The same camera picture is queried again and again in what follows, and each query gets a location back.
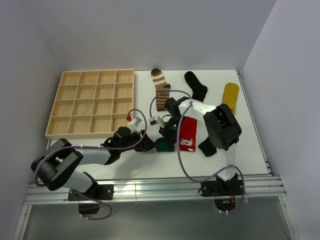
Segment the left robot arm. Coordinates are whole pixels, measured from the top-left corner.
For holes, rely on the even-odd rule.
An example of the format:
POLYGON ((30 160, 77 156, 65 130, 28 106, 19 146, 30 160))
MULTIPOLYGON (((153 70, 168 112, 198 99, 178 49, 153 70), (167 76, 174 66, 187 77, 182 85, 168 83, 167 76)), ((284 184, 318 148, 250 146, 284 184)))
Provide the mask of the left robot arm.
POLYGON ((34 160, 30 168, 35 179, 41 180, 40 186, 50 191, 64 187, 86 200, 98 199, 101 191, 97 181, 87 172, 78 172, 78 166, 107 166, 119 160, 121 153, 126 151, 147 152, 155 147, 145 130, 133 132, 122 126, 99 146, 76 146, 61 138, 34 160))

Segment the dark teal sock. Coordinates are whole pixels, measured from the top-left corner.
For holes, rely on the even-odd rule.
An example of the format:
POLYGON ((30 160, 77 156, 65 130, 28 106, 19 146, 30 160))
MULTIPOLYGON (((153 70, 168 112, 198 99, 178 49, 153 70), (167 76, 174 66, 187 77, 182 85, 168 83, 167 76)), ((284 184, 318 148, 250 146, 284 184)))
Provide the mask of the dark teal sock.
POLYGON ((156 151, 158 153, 171 153, 175 151, 175 146, 167 143, 164 137, 155 141, 156 151))

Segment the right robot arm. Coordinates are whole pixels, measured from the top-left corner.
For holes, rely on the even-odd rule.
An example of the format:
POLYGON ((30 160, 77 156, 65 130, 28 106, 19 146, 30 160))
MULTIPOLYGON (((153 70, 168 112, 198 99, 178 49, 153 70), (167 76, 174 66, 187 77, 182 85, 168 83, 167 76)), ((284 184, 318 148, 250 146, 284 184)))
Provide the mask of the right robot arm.
POLYGON ((178 100, 169 98, 165 109, 171 114, 167 123, 160 125, 159 133, 166 142, 174 145, 178 133, 182 133, 179 124, 187 117, 205 124, 208 140, 215 147, 217 153, 217 167, 223 169, 216 175, 216 189, 222 195, 229 194, 238 181, 235 167, 236 146, 242 129, 228 105, 207 105, 188 97, 178 100))

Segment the red sock with white bear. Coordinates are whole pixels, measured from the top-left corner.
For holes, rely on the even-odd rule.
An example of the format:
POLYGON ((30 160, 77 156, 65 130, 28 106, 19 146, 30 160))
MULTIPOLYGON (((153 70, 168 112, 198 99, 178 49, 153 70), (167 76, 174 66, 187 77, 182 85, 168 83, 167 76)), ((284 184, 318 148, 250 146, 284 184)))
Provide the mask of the red sock with white bear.
POLYGON ((196 150, 197 120, 186 117, 181 124, 179 135, 179 149, 185 152, 196 150))

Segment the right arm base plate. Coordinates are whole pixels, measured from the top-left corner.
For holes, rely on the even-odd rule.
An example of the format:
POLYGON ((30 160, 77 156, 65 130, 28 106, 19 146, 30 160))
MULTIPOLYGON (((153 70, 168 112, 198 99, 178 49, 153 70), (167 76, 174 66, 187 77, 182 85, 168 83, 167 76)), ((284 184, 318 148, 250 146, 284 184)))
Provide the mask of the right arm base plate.
POLYGON ((226 183, 222 180, 208 180, 200 184, 198 194, 202 197, 241 197, 244 184, 241 180, 226 183))

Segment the black sock with white stripes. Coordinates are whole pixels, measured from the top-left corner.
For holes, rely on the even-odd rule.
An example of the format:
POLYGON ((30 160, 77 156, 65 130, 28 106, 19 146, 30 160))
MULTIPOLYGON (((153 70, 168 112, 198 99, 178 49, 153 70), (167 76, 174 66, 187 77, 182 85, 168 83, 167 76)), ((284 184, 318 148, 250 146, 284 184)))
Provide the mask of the black sock with white stripes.
POLYGON ((200 81, 192 71, 187 71, 184 74, 184 79, 192 90, 192 99, 203 103, 207 95, 208 88, 200 83, 200 81))

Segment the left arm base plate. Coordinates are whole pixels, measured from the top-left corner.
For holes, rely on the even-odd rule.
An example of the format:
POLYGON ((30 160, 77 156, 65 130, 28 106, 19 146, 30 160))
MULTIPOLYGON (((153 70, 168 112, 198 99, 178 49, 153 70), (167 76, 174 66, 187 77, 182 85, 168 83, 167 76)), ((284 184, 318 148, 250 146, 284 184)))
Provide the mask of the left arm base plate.
POLYGON ((114 185, 113 184, 98 184, 90 189, 88 189, 86 192, 83 192, 80 196, 74 189, 71 189, 68 194, 68 200, 69 201, 86 201, 88 198, 94 199, 94 200, 112 200, 114 194, 114 185))

